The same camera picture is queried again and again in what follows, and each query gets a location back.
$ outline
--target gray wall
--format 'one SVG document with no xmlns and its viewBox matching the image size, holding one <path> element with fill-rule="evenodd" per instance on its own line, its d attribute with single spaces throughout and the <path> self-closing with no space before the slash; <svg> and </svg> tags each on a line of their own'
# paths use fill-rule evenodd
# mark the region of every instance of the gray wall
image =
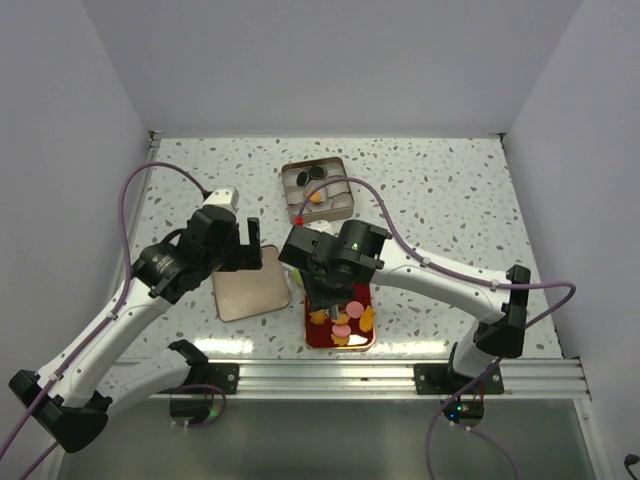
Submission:
<svg viewBox="0 0 640 480">
<path fill-rule="evenodd" d="M 0 2 L 0 437 L 7 388 L 102 307 L 118 255 L 121 180 L 147 134 L 76 0 Z M 16 478 L 48 435 L 31 422 L 0 466 Z"/>
<path fill-rule="evenodd" d="M 579 0 L 85 0 L 154 129 L 506 131 Z"/>
<path fill-rule="evenodd" d="M 584 0 L 506 142 L 543 276 L 578 283 L 556 325 L 618 469 L 640 452 L 638 25 L 637 0 Z"/>
</svg>

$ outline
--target gray floor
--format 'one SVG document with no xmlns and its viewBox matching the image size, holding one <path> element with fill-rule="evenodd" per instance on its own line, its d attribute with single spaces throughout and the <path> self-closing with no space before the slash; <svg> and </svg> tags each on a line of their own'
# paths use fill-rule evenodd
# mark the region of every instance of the gray floor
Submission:
<svg viewBox="0 0 640 480">
<path fill-rule="evenodd" d="M 426 401 L 231 401 L 220 422 L 170 426 L 168 401 L 115 419 L 85 450 L 67 455 L 61 479 L 425 479 Z M 521 480 L 594 479 L 570 401 L 495 401 L 481 424 L 514 456 Z M 438 480 L 512 479 L 486 441 L 440 422 Z"/>
</svg>

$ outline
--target white terrazzo surface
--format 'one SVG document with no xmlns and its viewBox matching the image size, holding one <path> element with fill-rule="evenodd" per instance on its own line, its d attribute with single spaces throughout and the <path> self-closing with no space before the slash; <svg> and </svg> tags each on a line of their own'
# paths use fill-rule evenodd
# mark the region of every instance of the white terrazzo surface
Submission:
<svg viewBox="0 0 640 480">
<path fill-rule="evenodd" d="M 263 243 L 280 247 L 290 228 L 279 176 L 282 165 L 329 156 L 342 157 L 349 175 L 379 189 L 411 243 L 478 268 L 508 269 L 521 263 L 538 280 L 498 140 L 165 139 L 157 160 L 190 170 L 208 189 L 238 188 L 240 221 L 258 216 Z M 354 195 L 355 216 L 383 225 L 370 194 L 355 187 Z M 184 225 L 200 201 L 197 189 L 178 174 L 155 169 L 133 240 L 134 254 Z M 378 340 L 369 351 L 312 350 L 304 340 L 302 296 L 291 289 L 291 297 L 284 310 L 223 323 L 216 316 L 211 283 L 204 282 L 149 326 L 124 357 L 147 358 L 184 338 L 211 358 L 447 358 L 453 343 L 472 323 L 470 316 L 448 305 L 376 287 Z M 530 295 L 532 313 L 546 306 L 542 293 Z M 550 319 L 528 331 L 523 357 L 562 357 Z"/>
</svg>

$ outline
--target red tray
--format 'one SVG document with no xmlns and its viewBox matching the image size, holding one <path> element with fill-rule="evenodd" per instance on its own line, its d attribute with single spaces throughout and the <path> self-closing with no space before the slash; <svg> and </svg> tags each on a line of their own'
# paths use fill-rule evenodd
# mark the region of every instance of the red tray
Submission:
<svg viewBox="0 0 640 480">
<path fill-rule="evenodd" d="M 355 295 L 353 300 L 357 300 L 366 309 L 371 305 L 371 290 L 369 285 L 354 285 Z M 346 303 L 340 305 L 340 313 L 344 313 Z M 331 320 L 325 321 L 322 325 L 316 325 L 311 322 L 311 309 L 309 300 L 304 299 L 304 330 L 307 345 L 311 348 L 331 348 L 336 350 L 366 350 L 376 340 L 376 327 L 375 321 L 373 328 L 368 332 L 360 330 L 360 320 L 350 319 L 349 326 L 351 327 L 351 336 L 349 337 L 349 344 L 345 346 L 339 346 L 333 343 L 331 339 L 331 328 L 333 322 Z"/>
</svg>

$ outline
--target pink disc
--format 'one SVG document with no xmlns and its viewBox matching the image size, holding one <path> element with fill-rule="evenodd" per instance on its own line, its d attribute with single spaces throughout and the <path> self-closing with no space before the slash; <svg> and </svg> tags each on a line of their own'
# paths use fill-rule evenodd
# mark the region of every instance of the pink disc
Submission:
<svg viewBox="0 0 640 480">
<path fill-rule="evenodd" d="M 336 325 L 334 324 L 331 328 L 331 331 L 336 337 L 346 338 L 351 335 L 351 327 L 347 324 L 345 325 Z"/>
<path fill-rule="evenodd" d="M 362 304 L 360 302 L 356 302 L 355 300 L 353 302 L 349 302 L 345 310 L 347 311 L 347 315 L 354 319 L 360 318 L 364 313 L 364 307 L 362 306 Z"/>
</svg>

